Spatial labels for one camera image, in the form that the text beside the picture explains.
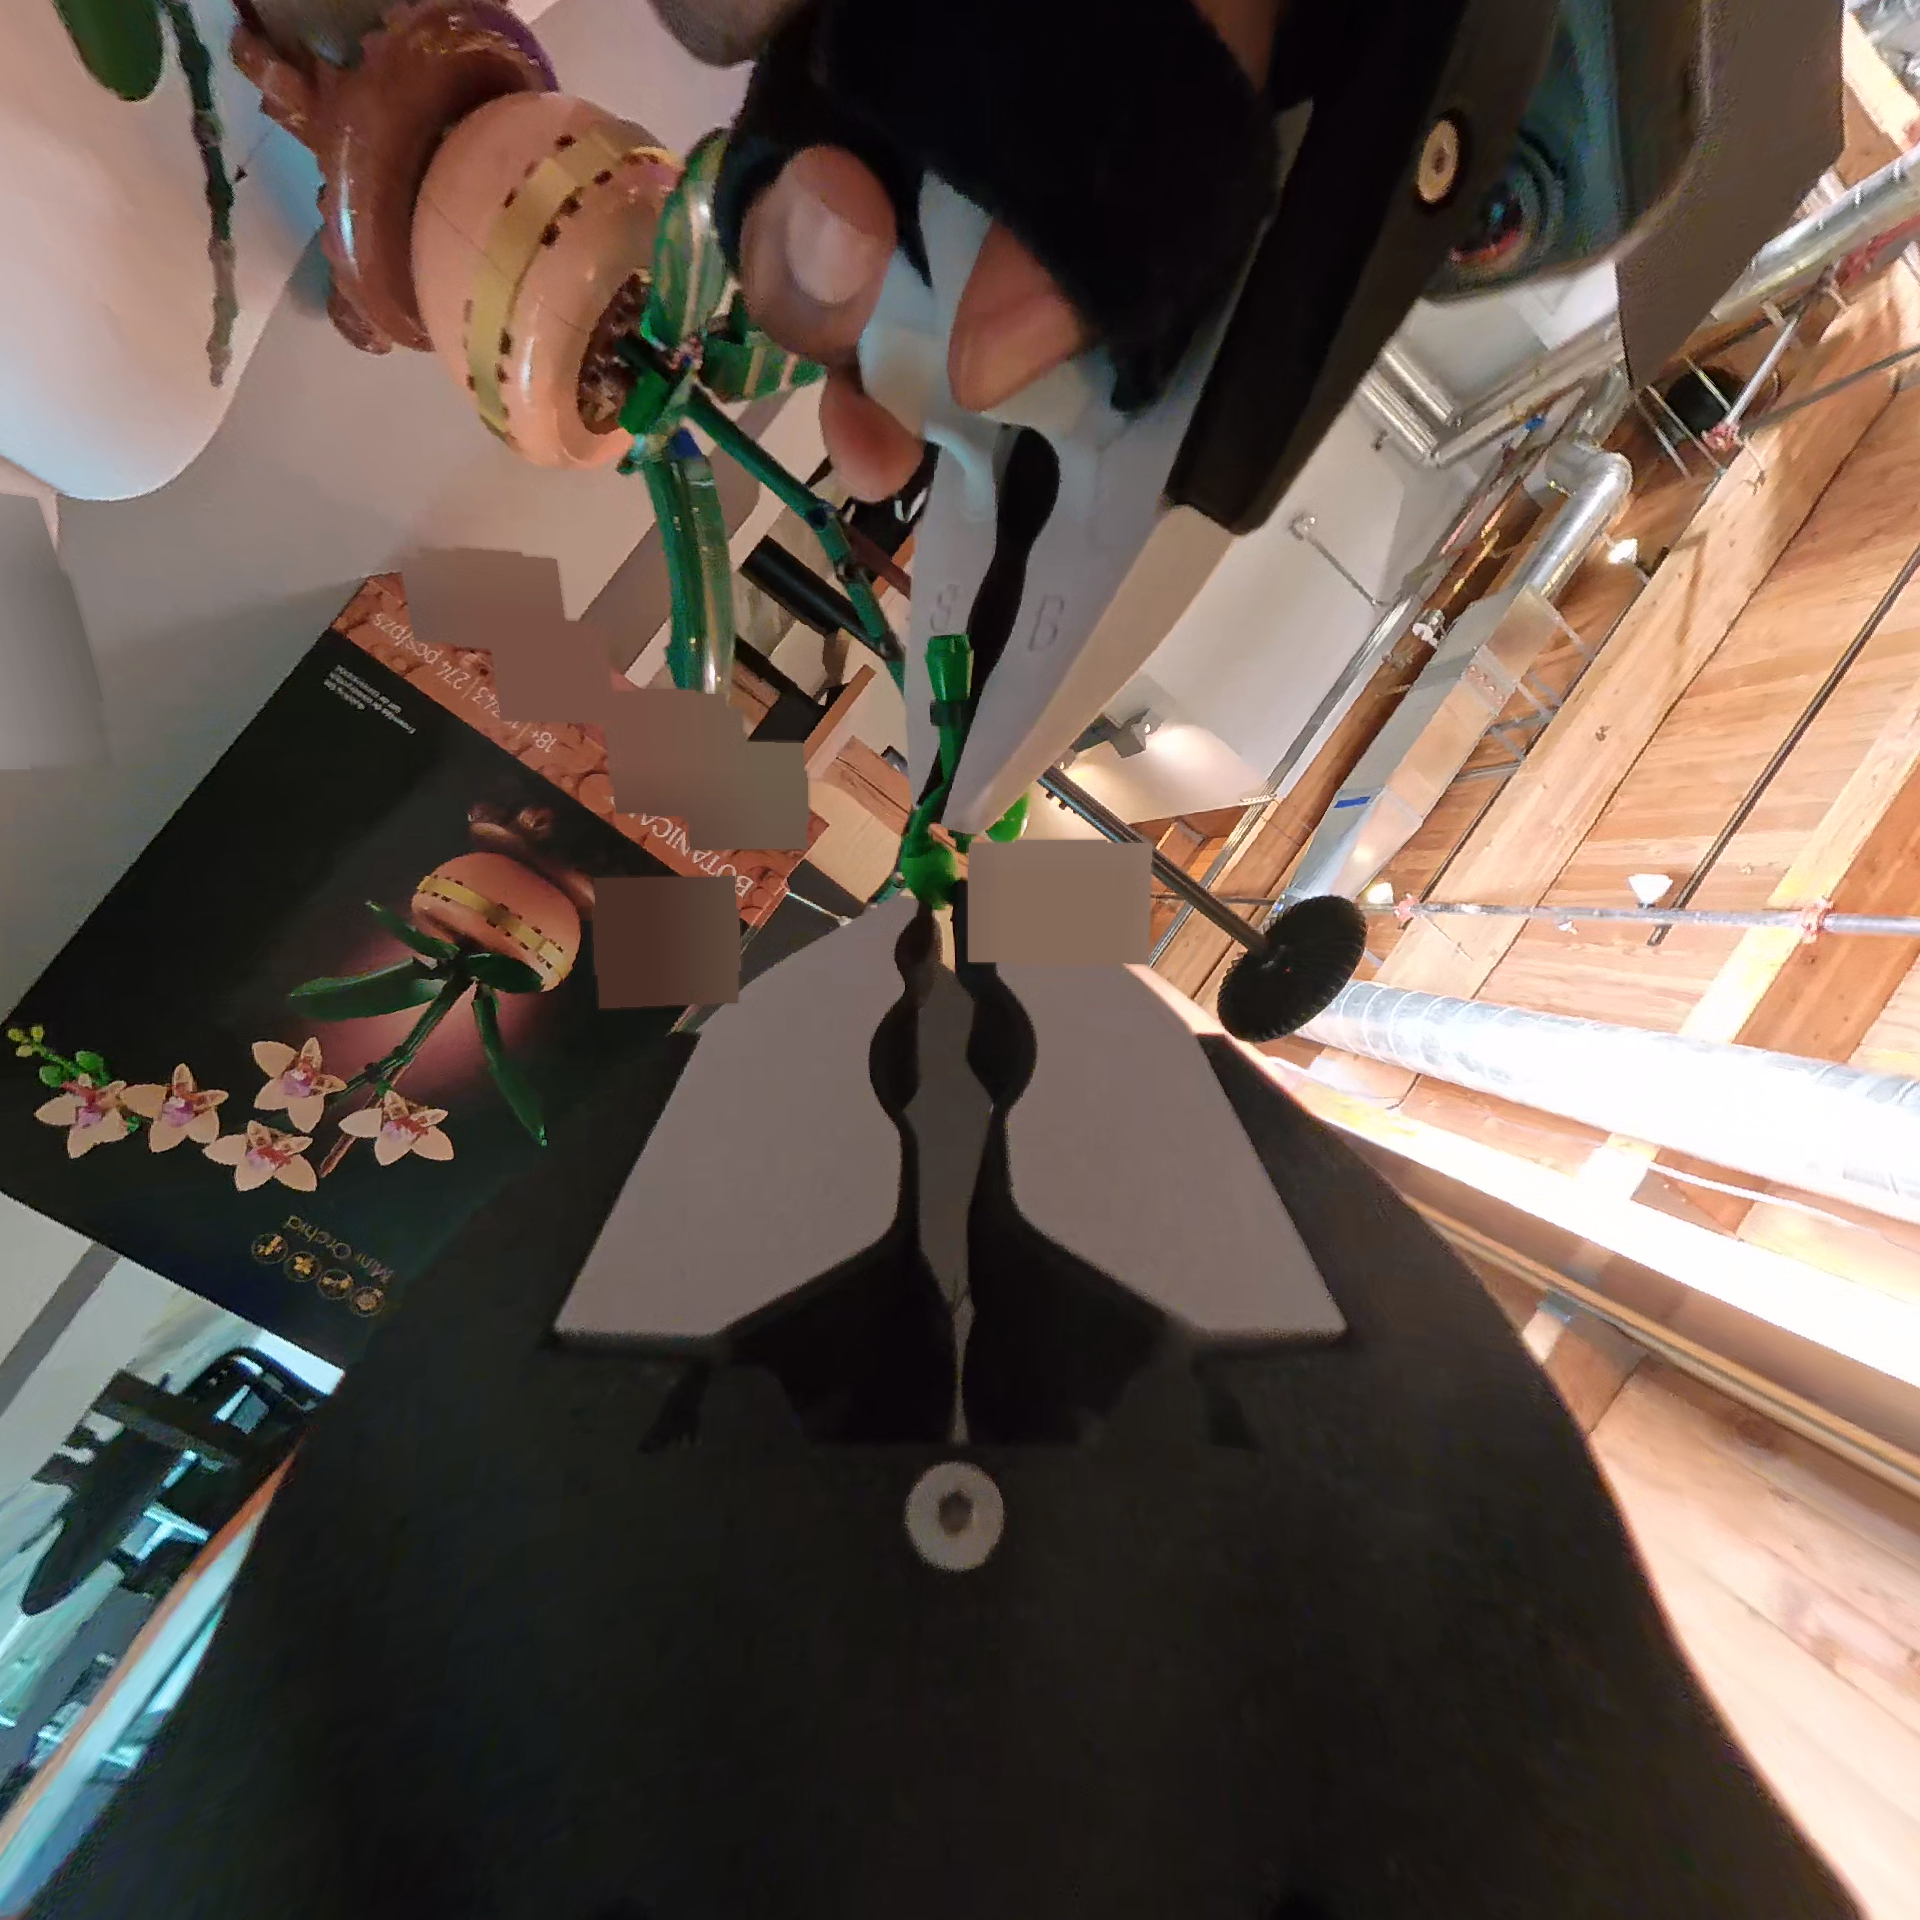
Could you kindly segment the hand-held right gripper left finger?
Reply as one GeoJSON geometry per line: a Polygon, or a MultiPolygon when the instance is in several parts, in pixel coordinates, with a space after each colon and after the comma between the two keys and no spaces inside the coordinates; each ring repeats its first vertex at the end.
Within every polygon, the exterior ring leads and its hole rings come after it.
{"type": "Polygon", "coordinates": [[[714,1338],[874,1247],[939,925],[896,896],[706,1019],[555,1321],[563,1338],[714,1338]]]}

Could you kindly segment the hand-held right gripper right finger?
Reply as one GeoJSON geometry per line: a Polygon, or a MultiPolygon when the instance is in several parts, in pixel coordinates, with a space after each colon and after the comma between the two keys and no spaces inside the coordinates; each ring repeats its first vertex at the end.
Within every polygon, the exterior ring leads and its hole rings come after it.
{"type": "Polygon", "coordinates": [[[975,1336],[1339,1338],[1347,1319],[1204,1040],[1140,966],[975,965],[1003,1193],[977,1187],[975,1336]]]}

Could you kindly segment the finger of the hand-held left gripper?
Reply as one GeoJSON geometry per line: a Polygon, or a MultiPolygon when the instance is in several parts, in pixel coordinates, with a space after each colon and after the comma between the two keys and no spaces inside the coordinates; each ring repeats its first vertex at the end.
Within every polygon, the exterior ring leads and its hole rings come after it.
{"type": "Polygon", "coordinates": [[[1005,435],[960,435],[937,445],[928,504],[911,565],[911,613],[904,637],[904,753],[937,755],[928,717],[928,639],[964,633],[996,547],[999,480],[1005,435]]]}
{"type": "Polygon", "coordinates": [[[980,834],[1143,672],[1235,543],[1169,504],[1115,445],[1092,462],[1016,432],[999,467],[993,547],[960,609],[977,646],[968,744],[948,781],[948,827],[980,834]]]}

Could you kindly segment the green toy stem with bud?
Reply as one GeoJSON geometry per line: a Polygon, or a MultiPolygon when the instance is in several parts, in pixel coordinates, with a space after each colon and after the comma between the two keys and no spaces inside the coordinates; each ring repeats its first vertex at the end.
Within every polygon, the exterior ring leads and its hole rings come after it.
{"type": "MultiPolygon", "coordinates": [[[[911,832],[933,832],[944,821],[944,803],[953,789],[953,777],[964,755],[971,723],[975,723],[975,654],[969,637],[963,633],[933,635],[927,649],[928,667],[928,717],[936,726],[936,774],[928,790],[908,816],[904,837],[911,832]]],[[[959,846],[968,847],[971,834],[960,834],[959,846]]]]}

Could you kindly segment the person's left hand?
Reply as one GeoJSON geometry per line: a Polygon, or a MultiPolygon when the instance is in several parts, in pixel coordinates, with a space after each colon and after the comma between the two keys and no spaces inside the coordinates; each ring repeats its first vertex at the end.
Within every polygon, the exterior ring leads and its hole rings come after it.
{"type": "MultiPolygon", "coordinates": [[[[825,454],[863,501],[901,490],[922,466],[922,440],[866,393],[858,341],[896,254],[896,215],[882,183],[851,151],[815,146],[788,159],[751,205],[737,277],[754,321],[781,346],[825,368],[825,454]]],[[[953,309],[952,398],[987,413],[1090,344],[1066,290],[1002,223],[987,229],[953,309]]]]}

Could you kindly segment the black rod with toothed wheel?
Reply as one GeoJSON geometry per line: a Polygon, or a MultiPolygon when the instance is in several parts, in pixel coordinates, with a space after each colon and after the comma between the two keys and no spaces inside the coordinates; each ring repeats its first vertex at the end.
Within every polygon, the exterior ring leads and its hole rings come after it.
{"type": "Polygon", "coordinates": [[[1164,851],[1147,851],[1154,877],[1244,947],[1217,994],[1217,1016],[1236,1040],[1265,1045],[1296,1033],[1354,981],[1367,937],[1356,901],[1306,898],[1285,907],[1266,927],[1256,927],[1164,851]]]}

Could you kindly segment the toy brick orchid pot model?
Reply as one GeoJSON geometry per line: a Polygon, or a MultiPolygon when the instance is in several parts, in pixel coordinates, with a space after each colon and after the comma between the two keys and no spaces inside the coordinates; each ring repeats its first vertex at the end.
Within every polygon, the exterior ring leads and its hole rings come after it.
{"type": "Polygon", "coordinates": [[[777,346],[717,238],[728,136],[688,157],[560,89],[507,5],[239,5],[231,58],[321,166],[328,310],[365,352],[434,352],[480,425],[554,470],[639,473],[671,594],[668,674],[722,693],[735,562],[704,445],[815,531],[831,633],[904,679],[881,552],[729,406],[823,370],[777,346]]]}

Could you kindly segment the dark toy orchid set box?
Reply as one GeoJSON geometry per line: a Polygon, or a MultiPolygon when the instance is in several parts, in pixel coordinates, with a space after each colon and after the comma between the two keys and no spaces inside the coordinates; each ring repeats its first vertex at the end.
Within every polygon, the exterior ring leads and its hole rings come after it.
{"type": "Polygon", "coordinates": [[[744,978],[849,912],[618,811],[599,733],[503,722],[376,575],[9,1015],[4,1198],[345,1367],[681,1019],[599,1010],[593,907],[685,875],[744,978]]]}

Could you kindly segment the white paper sheet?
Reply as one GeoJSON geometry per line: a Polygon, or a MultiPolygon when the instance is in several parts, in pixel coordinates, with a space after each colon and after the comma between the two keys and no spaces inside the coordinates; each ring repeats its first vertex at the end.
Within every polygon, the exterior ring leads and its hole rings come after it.
{"type": "Polygon", "coordinates": [[[170,483],[223,425],[317,233],[315,161],[231,54],[245,5],[153,5],[155,83],[82,56],[119,5],[2,5],[4,463],[81,501],[170,483]]]}

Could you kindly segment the green toy leaf with stem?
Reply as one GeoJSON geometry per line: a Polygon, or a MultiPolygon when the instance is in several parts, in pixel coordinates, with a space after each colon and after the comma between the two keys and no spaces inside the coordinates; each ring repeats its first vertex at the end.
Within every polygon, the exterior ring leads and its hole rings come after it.
{"type": "Polygon", "coordinates": [[[179,61],[209,213],[207,358],[209,383],[219,391],[234,365],[240,299],[234,243],[236,178],[227,161],[211,47],[186,1],[55,1],[55,10],[88,72],[124,102],[147,99],[160,82],[168,56],[179,61]]]}

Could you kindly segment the silver ventilation duct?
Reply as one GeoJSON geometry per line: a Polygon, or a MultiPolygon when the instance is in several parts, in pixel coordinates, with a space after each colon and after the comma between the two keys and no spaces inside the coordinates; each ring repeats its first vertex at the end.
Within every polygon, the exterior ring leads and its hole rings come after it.
{"type": "Polygon", "coordinates": [[[1917,1218],[1917,1082],[1777,1048],[1354,983],[1301,1040],[1917,1218]]]}

